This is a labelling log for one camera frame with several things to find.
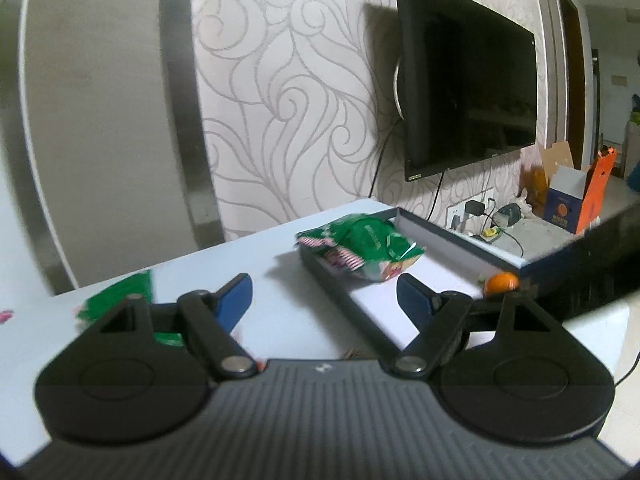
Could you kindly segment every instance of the small pink object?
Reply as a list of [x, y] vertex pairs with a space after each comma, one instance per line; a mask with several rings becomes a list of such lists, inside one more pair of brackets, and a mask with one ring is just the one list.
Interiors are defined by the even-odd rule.
[[14, 316], [13, 310], [3, 310], [0, 312], [0, 325], [5, 324]]

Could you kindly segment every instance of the green plastic bag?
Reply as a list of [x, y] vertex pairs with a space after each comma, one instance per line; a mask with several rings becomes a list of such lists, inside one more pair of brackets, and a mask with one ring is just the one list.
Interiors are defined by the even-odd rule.
[[[84, 302], [76, 317], [83, 324], [89, 326], [129, 294], [142, 294], [149, 303], [154, 302], [154, 288], [150, 270], [144, 270], [120, 280], [90, 297]], [[154, 332], [154, 338], [165, 345], [184, 346], [182, 336], [178, 333]]]
[[391, 222], [365, 214], [346, 215], [298, 233], [296, 241], [332, 267], [374, 282], [401, 274], [424, 253]]

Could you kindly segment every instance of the snack wrapper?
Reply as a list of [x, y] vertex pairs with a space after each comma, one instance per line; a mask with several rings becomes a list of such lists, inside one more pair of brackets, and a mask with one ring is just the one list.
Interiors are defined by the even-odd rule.
[[296, 241], [332, 267], [373, 282], [398, 276], [424, 253], [391, 222], [365, 214], [346, 215], [303, 231]]

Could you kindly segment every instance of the orange box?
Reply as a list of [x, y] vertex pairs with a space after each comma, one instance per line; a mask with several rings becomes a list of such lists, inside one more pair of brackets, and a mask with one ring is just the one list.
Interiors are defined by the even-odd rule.
[[598, 155], [588, 171], [555, 164], [542, 218], [574, 234], [583, 231], [600, 214], [615, 163], [616, 150], [610, 148], [607, 155]]

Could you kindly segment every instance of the ribbed gray surface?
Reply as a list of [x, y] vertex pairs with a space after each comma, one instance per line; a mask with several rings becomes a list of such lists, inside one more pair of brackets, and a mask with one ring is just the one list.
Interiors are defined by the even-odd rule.
[[47, 480], [580, 479], [628, 469], [596, 441], [552, 449], [496, 444], [466, 430], [423, 383], [376, 362], [271, 361], [225, 383], [167, 437], [123, 449], [53, 442], [22, 471]]

